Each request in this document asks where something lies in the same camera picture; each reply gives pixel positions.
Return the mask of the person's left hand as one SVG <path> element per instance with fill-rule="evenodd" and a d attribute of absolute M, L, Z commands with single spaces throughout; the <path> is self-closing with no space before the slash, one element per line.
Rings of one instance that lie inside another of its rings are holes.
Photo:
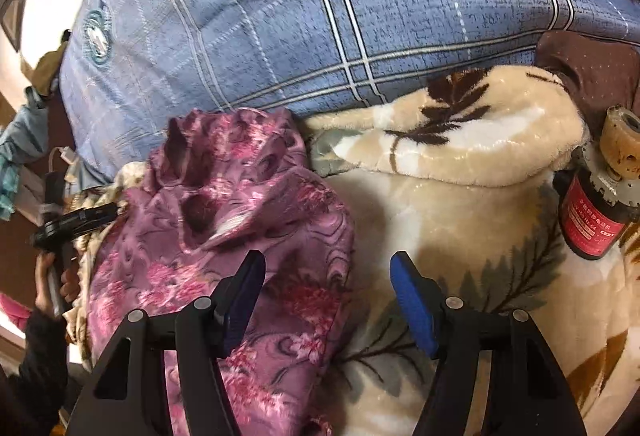
<path fill-rule="evenodd" d="M 54 263 L 54 254 L 48 252 L 40 252 L 36 259 L 35 282 L 36 282 L 36 299 L 35 306 L 40 312 L 51 319 L 58 318 L 55 313 L 51 292 L 48 285 L 48 272 Z M 78 277 L 78 263 L 73 260 L 62 273 L 61 287 L 58 291 L 60 297 L 68 304 L 72 304 L 80 293 L 80 280 Z"/>

